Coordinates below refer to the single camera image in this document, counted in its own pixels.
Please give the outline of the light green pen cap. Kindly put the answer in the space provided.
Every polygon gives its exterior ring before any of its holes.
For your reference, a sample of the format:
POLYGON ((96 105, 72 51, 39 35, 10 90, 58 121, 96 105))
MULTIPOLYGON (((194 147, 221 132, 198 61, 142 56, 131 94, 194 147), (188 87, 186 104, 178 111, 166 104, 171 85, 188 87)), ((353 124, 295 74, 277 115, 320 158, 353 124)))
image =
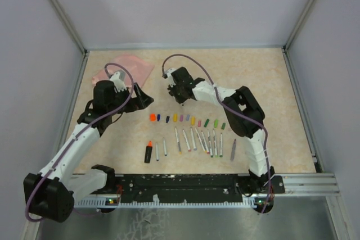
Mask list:
POLYGON ((219 123, 219 120, 218 119, 215 119, 214 120, 214 128, 216 128, 218 126, 218 123, 219 123))

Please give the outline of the orange capped black highlighter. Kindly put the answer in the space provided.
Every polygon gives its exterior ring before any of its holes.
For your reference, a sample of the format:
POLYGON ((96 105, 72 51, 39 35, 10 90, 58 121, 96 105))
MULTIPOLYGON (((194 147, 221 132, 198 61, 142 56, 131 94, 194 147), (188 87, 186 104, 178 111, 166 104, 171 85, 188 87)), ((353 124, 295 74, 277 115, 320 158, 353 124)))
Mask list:
POLYGON ((152 142, 149 141, 149 143, 148 143, 148 145, 146 146, 146 149, 145 149, 144 163, 146 163, 146 164, 150 163, 151 155, 152 155, 152 142))

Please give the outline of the dark green capped marker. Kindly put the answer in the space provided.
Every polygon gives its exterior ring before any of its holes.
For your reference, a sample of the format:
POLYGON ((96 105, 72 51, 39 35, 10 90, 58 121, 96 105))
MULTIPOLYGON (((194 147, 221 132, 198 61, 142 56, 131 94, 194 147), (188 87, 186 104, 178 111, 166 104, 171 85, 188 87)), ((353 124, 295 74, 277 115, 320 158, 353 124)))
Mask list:
POLYGON ((207 135, 208 135, 210 157, 212 158, 212 157, 214 157, 214 154, 213 154, 213 148, 212 148, 212 139, 211 139, 209 130, 207 130, 207 135))

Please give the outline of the orange white marker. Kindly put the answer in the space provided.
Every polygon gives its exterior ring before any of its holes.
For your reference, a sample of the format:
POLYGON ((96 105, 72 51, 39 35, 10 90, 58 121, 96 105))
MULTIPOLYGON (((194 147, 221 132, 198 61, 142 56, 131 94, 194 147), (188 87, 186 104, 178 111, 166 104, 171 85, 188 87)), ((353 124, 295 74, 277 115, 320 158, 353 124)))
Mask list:
POLYGON ((175 130, 175 138, 176 138, 176 141, 177 141, 178 153, 181 154, 182 150, 181 150, 181 143, 180 143, 180 140, 179 140, 178 130, 177 130, 176 127, 174 128, 174 130, 175 130))

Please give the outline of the blue capped marker pen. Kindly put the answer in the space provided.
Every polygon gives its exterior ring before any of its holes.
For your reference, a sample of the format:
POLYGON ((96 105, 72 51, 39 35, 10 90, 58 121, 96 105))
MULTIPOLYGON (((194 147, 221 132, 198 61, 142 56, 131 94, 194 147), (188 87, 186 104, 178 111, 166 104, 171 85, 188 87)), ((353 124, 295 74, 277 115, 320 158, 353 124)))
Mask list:
POLYGON ((159 161, 159 146, 158 146, 158 143, 155 143, 155 155, 156 155, 156 161, 159 161))

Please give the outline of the lavender marker pen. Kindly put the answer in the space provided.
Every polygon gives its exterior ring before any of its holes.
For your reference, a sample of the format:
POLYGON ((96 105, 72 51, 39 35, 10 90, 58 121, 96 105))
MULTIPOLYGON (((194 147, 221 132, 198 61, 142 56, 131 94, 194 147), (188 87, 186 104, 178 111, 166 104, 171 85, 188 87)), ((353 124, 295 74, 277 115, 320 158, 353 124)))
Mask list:
POLYGON ((192 148, 193 148, 194 151, 196 151, 197 147, 196 147, 195 136, 194 136, 194 131, 193 131, 192 127, 190 127, 190 133, 191 133, 192 148))

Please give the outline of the pink capped marker pen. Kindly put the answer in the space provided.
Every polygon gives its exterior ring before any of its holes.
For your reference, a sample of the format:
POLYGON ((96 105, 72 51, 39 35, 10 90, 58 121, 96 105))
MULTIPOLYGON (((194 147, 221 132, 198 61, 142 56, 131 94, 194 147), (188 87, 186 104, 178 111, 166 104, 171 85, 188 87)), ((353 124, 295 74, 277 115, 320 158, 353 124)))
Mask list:
POLYGON ((185 139, 185 143, 186 143, 187 150, 188 150, 188 152, 191 152, 192 149, 191 149, 191 147, 190 147, 187 134, 186 134, 186 132, 185 132, 184 129, 182 130, 182 132, 183 132, 183 136, 184 136, 184 139, 185 139))

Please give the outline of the magenta capped marker pen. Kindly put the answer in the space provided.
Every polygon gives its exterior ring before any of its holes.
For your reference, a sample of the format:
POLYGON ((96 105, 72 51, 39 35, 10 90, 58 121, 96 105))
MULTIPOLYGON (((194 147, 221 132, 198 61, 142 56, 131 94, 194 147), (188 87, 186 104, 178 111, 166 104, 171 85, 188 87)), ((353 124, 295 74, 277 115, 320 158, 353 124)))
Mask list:
POLYGON ((210 150, 208 148, 208 144, 207 144, 207 141, 206 141, 206 138, 205 138, 205 134, 203 131, 201 131, 201 136, 202 136, 202 142, 203 142, 203 145, 205 147, 205 150, 206 150, 206 153, 209 155, 210 154, 210 150))

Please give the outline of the light green capped marker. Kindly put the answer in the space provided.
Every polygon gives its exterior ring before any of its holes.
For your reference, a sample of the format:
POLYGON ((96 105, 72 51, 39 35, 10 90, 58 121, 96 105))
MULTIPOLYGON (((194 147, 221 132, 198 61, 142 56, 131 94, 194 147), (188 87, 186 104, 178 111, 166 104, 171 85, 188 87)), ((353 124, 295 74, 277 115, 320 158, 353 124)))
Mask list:
POLYGON ((214 142, 214 156, 218 157, 217 137, 215 129, 213 129, 213 142, 214 142))

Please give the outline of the grey capped marker pen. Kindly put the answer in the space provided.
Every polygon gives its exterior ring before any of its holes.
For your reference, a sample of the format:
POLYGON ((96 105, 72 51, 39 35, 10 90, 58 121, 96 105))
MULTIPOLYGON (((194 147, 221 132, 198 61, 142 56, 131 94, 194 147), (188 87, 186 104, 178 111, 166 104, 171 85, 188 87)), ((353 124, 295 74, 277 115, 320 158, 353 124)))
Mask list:
POLYGON ((235 158, 235 152, 236 152, 236 139, 234 139, 234 140, 233 140, 233 143, 232 143, 230 161, 233 161, 233 160, 234 160, 234 158, 235 158))

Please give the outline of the green capped marker pen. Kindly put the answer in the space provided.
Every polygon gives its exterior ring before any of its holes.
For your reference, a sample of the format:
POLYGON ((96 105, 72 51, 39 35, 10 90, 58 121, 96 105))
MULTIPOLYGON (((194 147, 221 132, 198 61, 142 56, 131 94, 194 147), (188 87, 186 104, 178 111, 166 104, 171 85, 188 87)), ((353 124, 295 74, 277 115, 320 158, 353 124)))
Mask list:
POLYGON ((219 146, 220 146, 220 154, 219 154, 219 157, 223 157, 223 133, 220 134, 219 146))

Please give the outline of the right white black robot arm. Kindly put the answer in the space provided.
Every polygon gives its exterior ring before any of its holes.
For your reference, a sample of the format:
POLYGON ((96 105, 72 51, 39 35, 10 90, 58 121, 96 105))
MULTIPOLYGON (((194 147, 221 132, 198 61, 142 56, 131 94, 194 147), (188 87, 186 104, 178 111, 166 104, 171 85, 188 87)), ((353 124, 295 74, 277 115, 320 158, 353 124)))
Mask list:
POLYGON ((208 77, 208 80, 194 79, 185 67, 162 69, 162 76, 169 84, 169 94, 179 104, 193 99, 224 109, 232 131, 246 141, 252 188, 259 193, 267 190, 267 195, 270 196, 273 171, 267 151, 265 113, 250 89, 245 86, 239 89, 222 88, 217 86, 211 77, 208 77))

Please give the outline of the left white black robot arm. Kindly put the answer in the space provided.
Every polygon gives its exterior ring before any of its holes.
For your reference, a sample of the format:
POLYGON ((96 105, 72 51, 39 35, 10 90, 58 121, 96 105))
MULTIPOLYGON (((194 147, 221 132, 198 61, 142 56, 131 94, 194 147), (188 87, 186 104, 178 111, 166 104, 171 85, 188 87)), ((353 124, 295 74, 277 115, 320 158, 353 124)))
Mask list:
POLYGON ((116 114, 144 110, 154 99, 141 90, 137 83, 130 88, 121 80, 102 80, 93 89, 84 112, 80 115, 73 133, 56 156, 38 173, 29 173, 23 182, 25 216, 35 222, 51 219, 62 223, 73 211, 74 205, 91 193, 102 190, 111 193, 116 189, 115 170, 95 165, 74 179, 74 170, 105 130, 113 124, 116 114))

